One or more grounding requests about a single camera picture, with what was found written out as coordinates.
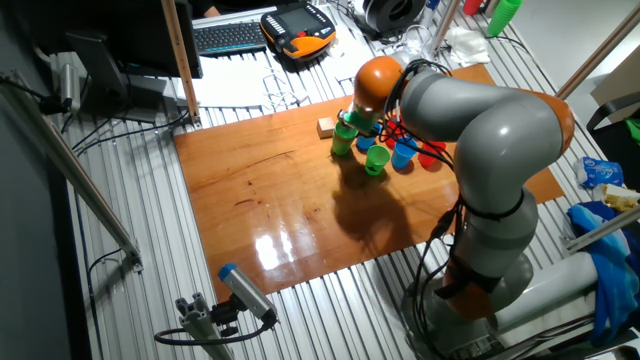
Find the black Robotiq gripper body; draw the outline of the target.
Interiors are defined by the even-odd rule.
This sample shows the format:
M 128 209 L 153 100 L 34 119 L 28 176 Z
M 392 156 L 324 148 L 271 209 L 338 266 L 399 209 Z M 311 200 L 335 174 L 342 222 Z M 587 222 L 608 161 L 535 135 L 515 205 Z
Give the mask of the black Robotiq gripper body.
M 360 133 L 361 117 L 356 111 L 340 110 L 337 115 L 338 121 L 351 132 Z

